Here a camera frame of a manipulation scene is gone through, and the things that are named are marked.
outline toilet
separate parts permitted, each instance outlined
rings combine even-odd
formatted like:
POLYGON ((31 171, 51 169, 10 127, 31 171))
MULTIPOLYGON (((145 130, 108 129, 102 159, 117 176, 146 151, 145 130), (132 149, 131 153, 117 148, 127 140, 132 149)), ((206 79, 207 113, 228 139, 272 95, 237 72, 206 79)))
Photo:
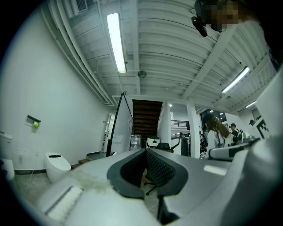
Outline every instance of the toilet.
POLYGON ((47 176, 52 183, 60 181, 71 171, 70 163, 60 154, 52 152, 46 153, 45 167, 47 176))

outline black chair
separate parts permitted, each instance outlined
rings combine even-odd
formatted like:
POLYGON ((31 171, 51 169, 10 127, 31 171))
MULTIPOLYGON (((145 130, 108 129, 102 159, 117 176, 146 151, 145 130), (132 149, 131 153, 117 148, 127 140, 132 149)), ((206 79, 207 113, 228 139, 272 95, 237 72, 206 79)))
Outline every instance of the black chair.
MULTIPOLYGON (((174 148, 175 147, 177 147, 178 145, 179 145, 179 143, 180 143, 180 140, 179 140, 179 142, 175 145, 175 146, 173 146, 172 148, 170 148, 170 145, 168 144, 168 143, 159 143, 158 145, 157 145, 157 149, 160 149, 160 150, 163 150, 163 151, 167 151, 167 152, 170 152, 170 153, 174 153, 174 148)), ((148 196, 153 190, 155 190, 156 188, 157 188, 157 185, 153 182, 153 179, 150 177, 150 174, 149 173, 147 173, 147 175, 145 176, 146 177, 146 179, 148 179, 149 181, 151 181, 151 182, 145 182, 144 183, 144 185, 154 185, 154 187, 152 188, 152 189, 150 189, 147 193, 146 193, 146 195, 148 196)))

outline ceiling light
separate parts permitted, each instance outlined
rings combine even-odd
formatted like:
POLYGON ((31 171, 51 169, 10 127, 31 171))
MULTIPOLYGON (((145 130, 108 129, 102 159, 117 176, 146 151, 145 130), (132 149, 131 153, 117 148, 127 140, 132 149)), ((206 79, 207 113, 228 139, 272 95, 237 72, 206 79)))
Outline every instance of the ceiling light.
POLYGON ((251 104, 249 104, 249 105, 247 105, 247 106, 246 106, 246 108, 248 108, 248 107, 250 107, 250 106, 254 105, 255 103, 256 103, 256 101, 255 101, 255 102, 253 102, 253 103, 251 103, 251 104))
POLYGON ((239 75, 225 88, 222 90, 222 93, 226 93, 230 90, 233 86, 236 85, 247 73, 249 72, 248 66, 245 66, 244 69, 239 73, 239 75))
POLYGON ((107 15, 107 24, 109 29, 112 50, 116 61, 117 70, 119 73, 126 73, 126 64, 122 47, 122 38, 119 22, 119 14, 113 13, 107 15))

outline person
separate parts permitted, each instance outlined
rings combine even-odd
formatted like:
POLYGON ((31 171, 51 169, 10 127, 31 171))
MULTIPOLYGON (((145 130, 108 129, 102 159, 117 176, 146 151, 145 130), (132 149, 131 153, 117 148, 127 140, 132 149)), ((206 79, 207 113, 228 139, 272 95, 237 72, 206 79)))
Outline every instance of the person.
POLYGON ((219 32, 229 28, 229 25, 246 21, 259 23, 270 48, 273 66, 278 70, 283 61, 283 42, 279 32, 281 7, 276 4, 264 4, 257 0, 196 0, 195 11, 197 18, 202 19, 203 26, 209 24, 213 30, 219 32))
POLYGON ((251 119, 249 124, 253 126, 255 124, 255 121, 251 119))
POLYGON ((225 126, 217 120, 214 115, 207 114, 203 118, 208 134, 207 134, 207 152, 205 158, 208 158, 208 152, 210 149, 219 148, 224 146, 225 138, 229 135, 229 131, 225 126))
POLYGON ((232 123, 229 128, 231 128, 232 130, 232 134, 234 135, 233 137, 233 142, 236 143, 238 141, 238 134, 239 134, 239 130, 236 128, 236 124, 235 123, 232 123))

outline white ceiling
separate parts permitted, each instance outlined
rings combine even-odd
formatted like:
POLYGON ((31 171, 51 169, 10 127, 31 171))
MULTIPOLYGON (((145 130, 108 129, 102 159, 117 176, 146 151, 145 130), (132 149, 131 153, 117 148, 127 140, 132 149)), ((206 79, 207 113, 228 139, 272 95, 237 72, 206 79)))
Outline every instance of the white ceiling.
POLYGON ((191 98, 201 107, 240 111, 256 100, 275 75, 263 31, 258 24, 248 22, 221 35, 207 27, 204 38, 191 23, 194 2, 101 0, 100 18, 97 1, 88 0, 88 10, 69 23, 84 57, 110 96, 124 91, 127 95, 191 98), (110 56, 113 53, 107 47, 107 42, 111 43, 106 16, 114 12, 122 18, 126 74, 117 73, 110 56), (244 66, 250 73, 223 95, 221 90, 244 66), (147 72, 140 83, 139 70, 147 72))

